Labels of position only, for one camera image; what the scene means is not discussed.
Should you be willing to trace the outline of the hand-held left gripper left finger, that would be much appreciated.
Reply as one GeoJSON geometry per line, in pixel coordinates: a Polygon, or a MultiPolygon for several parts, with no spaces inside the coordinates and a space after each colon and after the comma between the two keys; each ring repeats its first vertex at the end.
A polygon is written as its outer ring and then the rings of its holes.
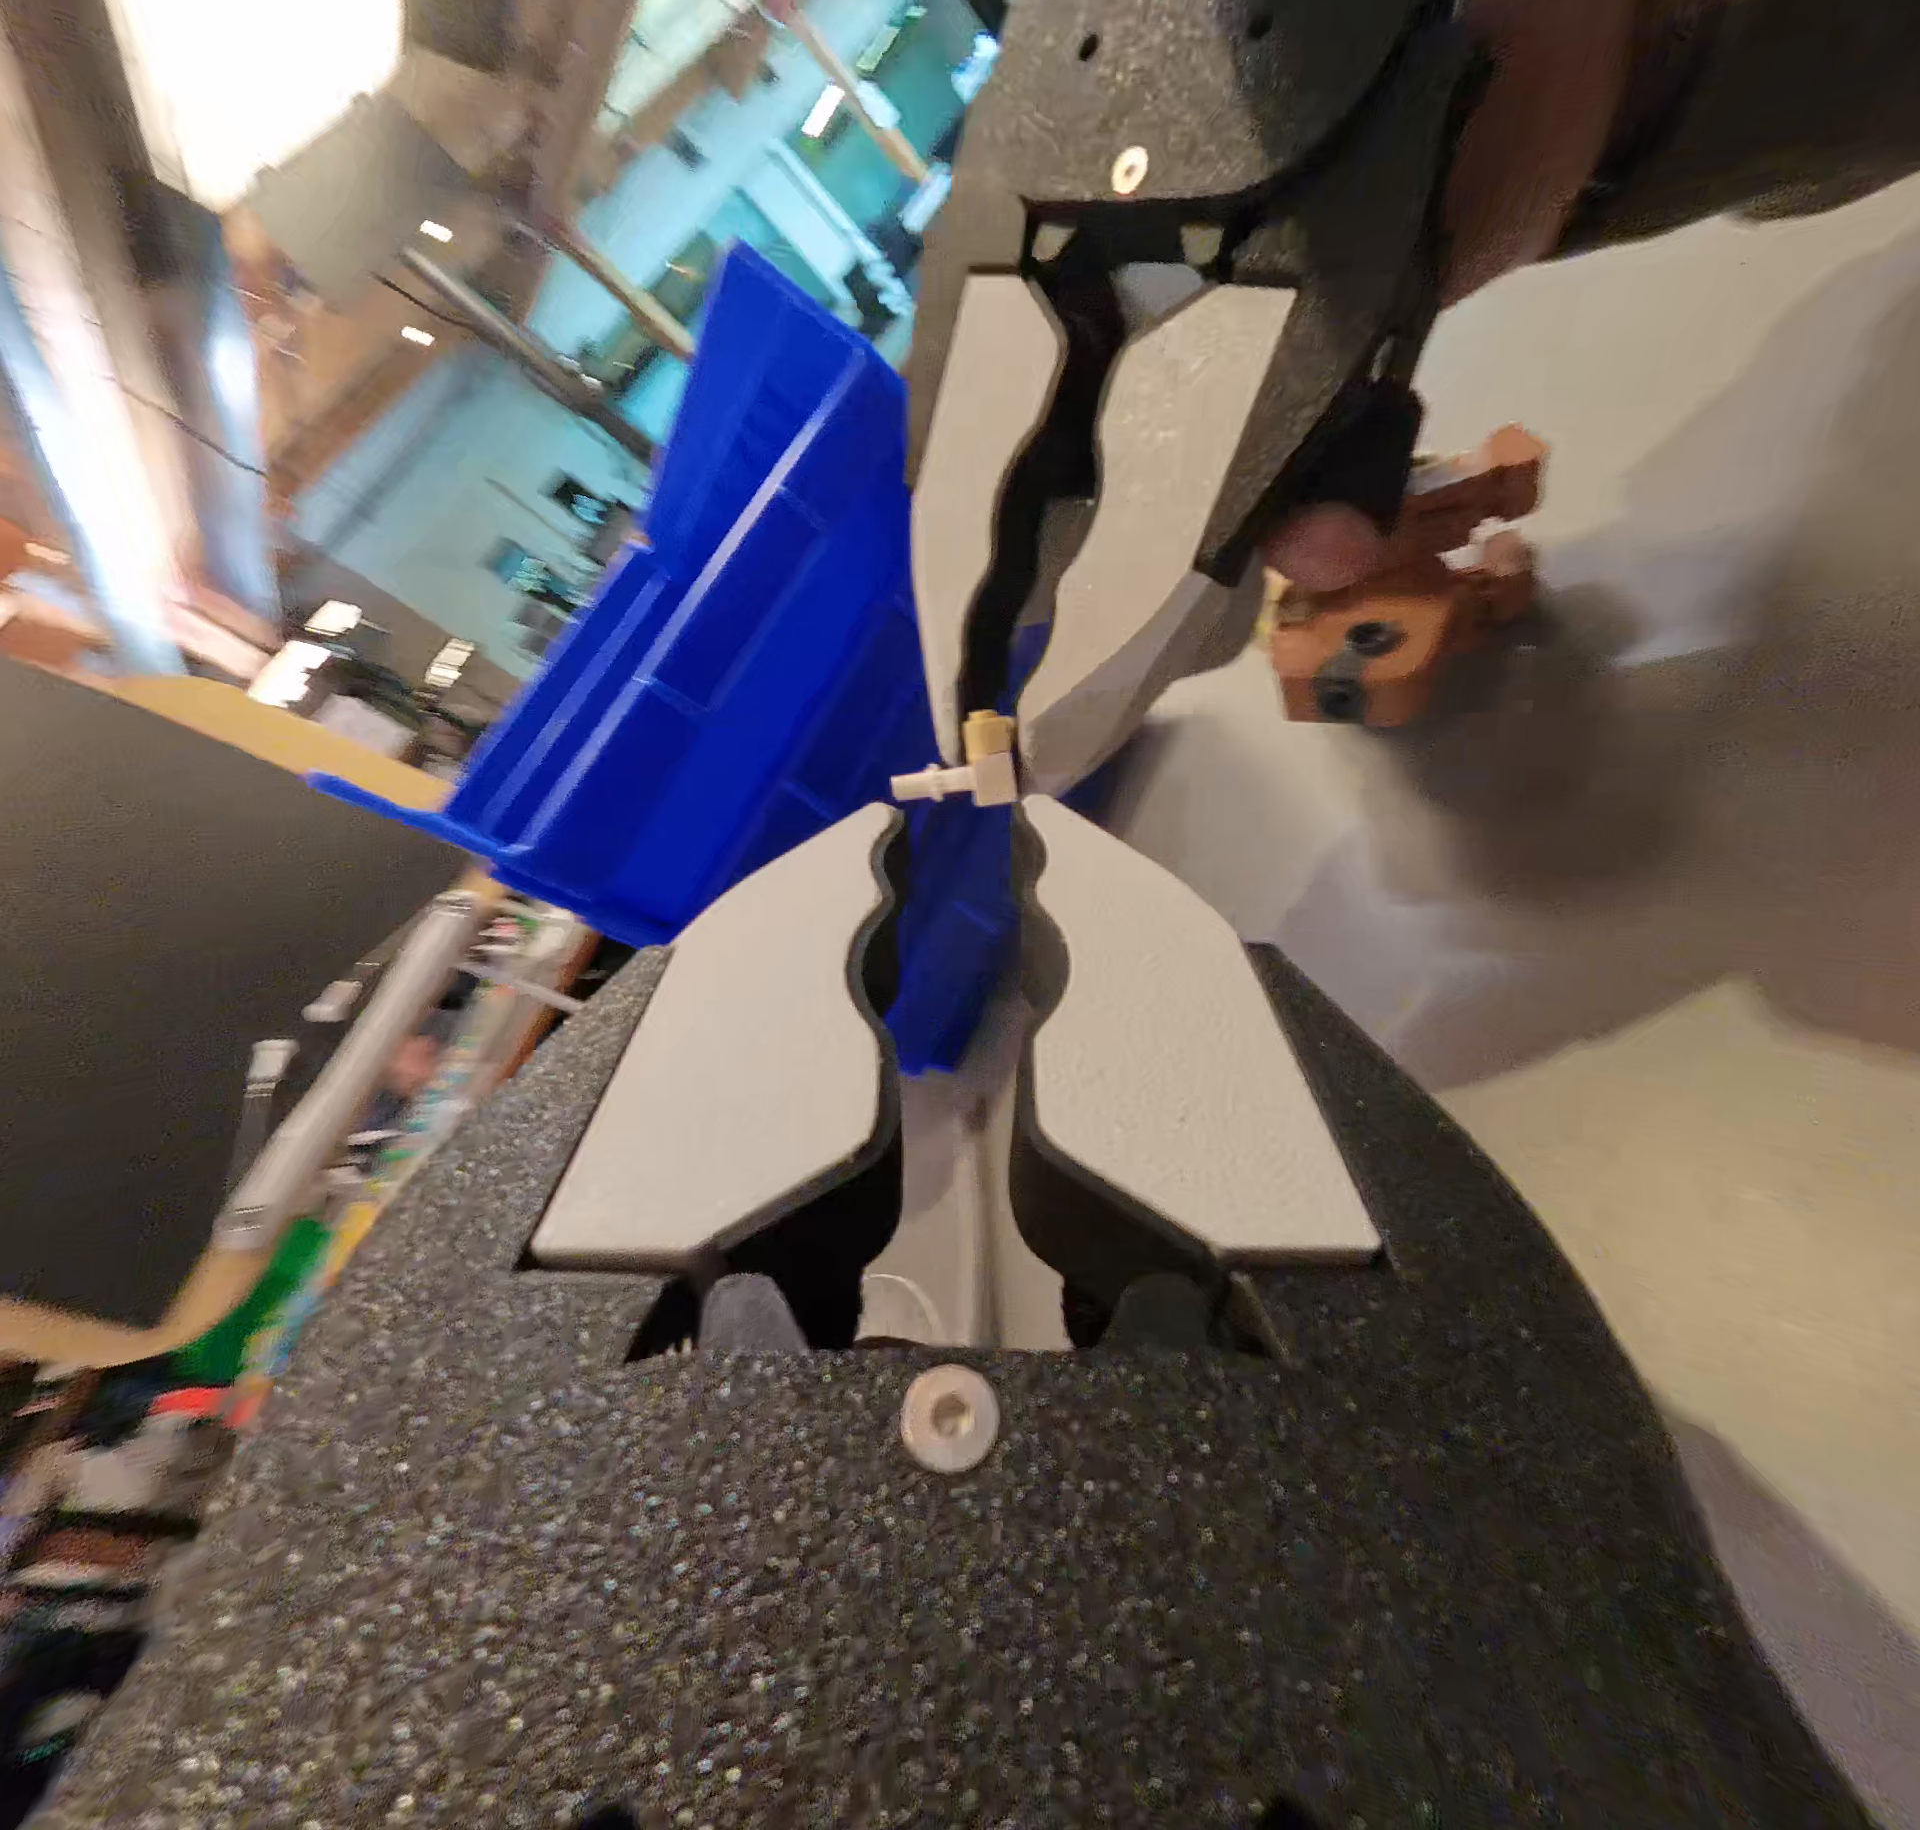
{"type": "Polygon", "coordinates": [[[886,1154],[903,844],[903,807],[870,800],[678,931],[536,1265],[704,1270],[886,1154]]]}

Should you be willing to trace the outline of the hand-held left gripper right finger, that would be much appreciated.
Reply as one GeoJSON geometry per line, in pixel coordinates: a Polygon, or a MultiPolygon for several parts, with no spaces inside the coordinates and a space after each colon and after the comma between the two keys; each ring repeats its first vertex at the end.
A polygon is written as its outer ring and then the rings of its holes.
{"type": "Polygon", "coordinates": [[[1380,1227],[1240,931],[1030,794],[1038,1152],[1216,1265],[1368,1264],[1380,1227]]]}

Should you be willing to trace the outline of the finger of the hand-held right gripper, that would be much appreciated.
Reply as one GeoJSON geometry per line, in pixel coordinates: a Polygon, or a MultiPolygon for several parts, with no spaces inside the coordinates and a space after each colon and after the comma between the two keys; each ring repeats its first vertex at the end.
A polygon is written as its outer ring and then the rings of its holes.
{"type": "Polygon", "coordinates": [[[1001,498],[1051,415],[1063,366],[1065,333],[1038,281],[964,281],[911,501],[911,573],[935,732],[964,725],[967,638],[1001,555],[1001,498]]]}
{"type": "Polygon", "coordinates": [[[1158,697],[1229,664],[1261,579],[1199,570],[1201,536],[1294,316],[1294,289],[1216,286],[1136,333],[1096,412],[1096,498],[1030,673],[1030,790],[1065,794],[1158,697]]]}

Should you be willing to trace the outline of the brown brick assembly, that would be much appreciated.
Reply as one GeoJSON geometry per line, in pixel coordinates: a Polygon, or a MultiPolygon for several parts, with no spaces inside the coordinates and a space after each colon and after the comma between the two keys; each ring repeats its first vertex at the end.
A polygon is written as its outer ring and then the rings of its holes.
{"type": "Polygon", "coordinates": [[[1539,603],[1519,523],[1542,506],[1550,445],[1497,425],[1472,452],[1423,454],[1391,561],[1333,594],[1278,589],[1267,655],[1296,725],[1404,729],[1453,659],[1516,629],[1539,603]]]}

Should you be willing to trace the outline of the stack of blue plastic bins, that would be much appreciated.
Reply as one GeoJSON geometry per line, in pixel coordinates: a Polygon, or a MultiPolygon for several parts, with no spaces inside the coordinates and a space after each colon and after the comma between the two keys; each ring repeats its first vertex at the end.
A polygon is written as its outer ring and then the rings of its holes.
{"type": "Polygon", "coordinates": [[[715,269],[644,534],[448,806],[310,782],[633,949],[935,756],[905,383],[750,244],[715,269]]]}

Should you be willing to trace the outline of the white tan clip brick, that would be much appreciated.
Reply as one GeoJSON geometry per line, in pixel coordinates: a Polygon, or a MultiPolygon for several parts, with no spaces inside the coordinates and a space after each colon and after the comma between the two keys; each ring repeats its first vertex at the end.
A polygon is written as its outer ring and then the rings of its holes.
{"type": "Polygon", "coordinates": [[[1006,807],[1022,796],[1022,725],[1015,715],[975,712],[958,737],[959,760],[893,775],[894,806],[964,796],[977,807],[1006,807]]]}

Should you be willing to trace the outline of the person's right forearm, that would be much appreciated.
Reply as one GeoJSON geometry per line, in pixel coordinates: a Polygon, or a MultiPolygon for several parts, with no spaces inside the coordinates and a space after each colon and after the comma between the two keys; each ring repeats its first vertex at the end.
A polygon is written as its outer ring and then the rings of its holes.
{"type": "Polygon", "coordinates": [[[1449,181],[1443,307],[1711,216],[1917,174],[1917,0],[1463,0],[1491,84],[1449,181]]]}

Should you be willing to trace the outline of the grey desk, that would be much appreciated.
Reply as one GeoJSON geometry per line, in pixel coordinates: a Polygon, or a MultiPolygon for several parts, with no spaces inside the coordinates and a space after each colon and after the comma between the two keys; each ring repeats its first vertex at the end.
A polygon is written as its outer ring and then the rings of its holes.
{"type": "Polygon", "coordinates": [[[1550,441],[1539,620],[1404,732],[1290,720],[1252,644],[1116,828],[1527,1194],[1917,1826],[1917,181],[1506,279],[1418,383],[1443,454],[1550,441]]]}

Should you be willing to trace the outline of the person's right hand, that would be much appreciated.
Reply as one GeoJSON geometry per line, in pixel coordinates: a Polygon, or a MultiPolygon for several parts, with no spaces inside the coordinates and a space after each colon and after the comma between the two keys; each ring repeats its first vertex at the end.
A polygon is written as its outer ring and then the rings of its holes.
{"type": "Polygon", "coordinates": [[[1323,501],[1284,517],[1261,558],[1303,594],[1335,594],[1400,561],[1394,534],[1348,501],[1323,501]]]}

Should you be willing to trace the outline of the black board with wooden edge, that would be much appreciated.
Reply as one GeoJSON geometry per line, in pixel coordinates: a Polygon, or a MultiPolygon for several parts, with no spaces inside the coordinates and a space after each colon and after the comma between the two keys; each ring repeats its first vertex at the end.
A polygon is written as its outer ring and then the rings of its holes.
{"type": "Polygon", "coordinates": [[[262,1044],[471,859],[112,688],[3,659],[3,1353],[199,1336],[262,1044]]]}

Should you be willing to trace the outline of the white ceiling light panel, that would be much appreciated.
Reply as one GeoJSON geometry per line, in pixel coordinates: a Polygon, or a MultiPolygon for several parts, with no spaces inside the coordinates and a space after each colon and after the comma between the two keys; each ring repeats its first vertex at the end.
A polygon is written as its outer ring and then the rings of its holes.
{"type": "Polygon", "coordinates": [[[390,84],[404,0],[110,0],[143,134],[209,210],[390,84]]]}

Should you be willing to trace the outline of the white metal frame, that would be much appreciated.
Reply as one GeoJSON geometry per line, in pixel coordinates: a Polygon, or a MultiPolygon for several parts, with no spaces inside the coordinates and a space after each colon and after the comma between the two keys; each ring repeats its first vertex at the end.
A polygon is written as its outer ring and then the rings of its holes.
{"type": "Polygon", "coordinates": [[[390,1057],[444,996],[448,978],[494,910],[499,889],[484,880],[450,889],[418,914],[310,1091],[240,1177],[209,1231],[209,1253],[266,1248],[286,1218],[295,1216],[301,1198],[351,1133],[355,1114],[384,1086],[390,1057]]]}

